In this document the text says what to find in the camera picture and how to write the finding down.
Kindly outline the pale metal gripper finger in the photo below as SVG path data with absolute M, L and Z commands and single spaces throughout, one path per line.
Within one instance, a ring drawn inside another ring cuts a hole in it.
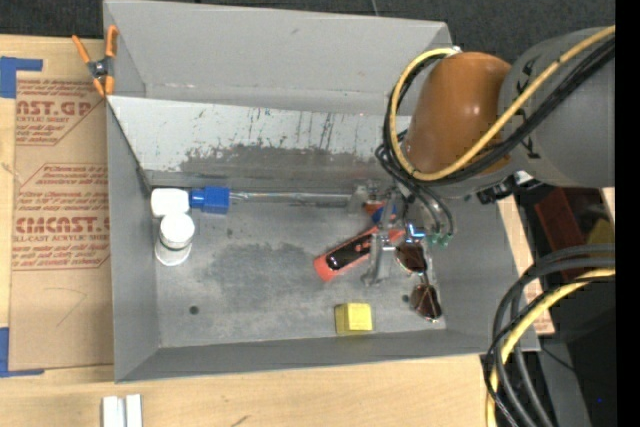
M 396 246 L 389 234 L 376 234 L 372 241 L 367 270 L 361 276 L 365 286 L 381 284 L 391 276 Z
M 349 198 L 349 212 L 376 213 L 387 201 L 388 191 L 376 184 L 357 185 Z

